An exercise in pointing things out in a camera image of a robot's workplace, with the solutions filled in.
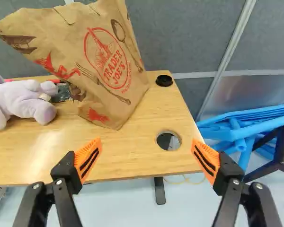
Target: black grommet cap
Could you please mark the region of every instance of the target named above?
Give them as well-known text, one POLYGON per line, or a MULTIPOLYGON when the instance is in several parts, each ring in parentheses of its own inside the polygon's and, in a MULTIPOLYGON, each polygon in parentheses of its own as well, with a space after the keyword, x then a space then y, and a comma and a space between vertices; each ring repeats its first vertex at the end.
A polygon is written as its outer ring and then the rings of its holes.
POLYGON ((172 83, 172 78, 169 75, 160 75, 156 79, 156 84, 160 87, 169 87, 172 83))

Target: desk surface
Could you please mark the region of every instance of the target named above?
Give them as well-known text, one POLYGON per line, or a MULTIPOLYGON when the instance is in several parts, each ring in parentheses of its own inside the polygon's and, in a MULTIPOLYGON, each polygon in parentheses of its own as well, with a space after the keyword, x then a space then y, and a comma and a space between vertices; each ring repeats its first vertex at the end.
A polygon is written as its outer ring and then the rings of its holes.
MULTIPOLYGON (((49 183, 52 167, 69 150, 76 150, 98 136, 103 153, 88 176, 89 182, 200 172, 190 147, 192 138, 203 139, 177 85, 155 84, 160 74, 170 73, 147 72, 151 87, 119 131, 80 118, 70 101, 55 104, 58 115, 47 126, 34 119, 10 119, 6 129, 0 131, 0 185, 49 183), (165 151, 158 146, 156 138, 163 130, 180 136, 180 148, 165 151)), ((54 76, 30 79, 49 78, 54 76)))

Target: cubicle wall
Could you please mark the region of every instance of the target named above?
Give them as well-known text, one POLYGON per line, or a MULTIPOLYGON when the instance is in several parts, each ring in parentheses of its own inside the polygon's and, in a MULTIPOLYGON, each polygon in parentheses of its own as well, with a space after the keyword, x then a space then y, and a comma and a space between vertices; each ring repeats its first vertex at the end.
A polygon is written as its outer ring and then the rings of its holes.
MULTIPOLYGON (((125 2, 146 69, 170 70, 195 118, 201 106, 199 117, 204 118, 284 102, 284 0, 125 2), (237 25, 242 20, 248 20, 245 28, 237 25), (244 31, 238 39, 240 30, 244 31), (233 35, 238 45, 231 42, 233 35)), ((21 7, 63 4, 0 0, 0 19, 21 7)), ((13 78, 49 73, 0 40, 0 74, 13 78)))
POLYGON ((283 103, 284 0, 257 0, 200 118, 283 103))

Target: brown paper bag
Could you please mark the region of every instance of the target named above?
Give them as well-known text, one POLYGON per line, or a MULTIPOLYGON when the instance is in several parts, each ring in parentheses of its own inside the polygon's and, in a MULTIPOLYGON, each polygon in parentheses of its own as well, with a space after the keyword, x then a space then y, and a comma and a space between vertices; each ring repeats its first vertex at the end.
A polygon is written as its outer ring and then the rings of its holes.
POLYGON ((124 0, 22 8, 0 20, 0 38, 68 81, 96 125, 120 129, 148 89, 124 0))

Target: stuffed animal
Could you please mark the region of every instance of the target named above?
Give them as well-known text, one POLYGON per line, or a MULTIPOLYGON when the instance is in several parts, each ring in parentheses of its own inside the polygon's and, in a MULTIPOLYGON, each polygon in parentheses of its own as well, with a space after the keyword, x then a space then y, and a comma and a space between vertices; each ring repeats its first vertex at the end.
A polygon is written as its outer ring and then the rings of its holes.
POLYGON ((48 124, 57 111, 42 97, 57 93, 58 87, 51 81, 39 83, 29 79, 5 83, 0 76, 0 130, 5 128, 11 115, 35 118, 39 124, 48 124))

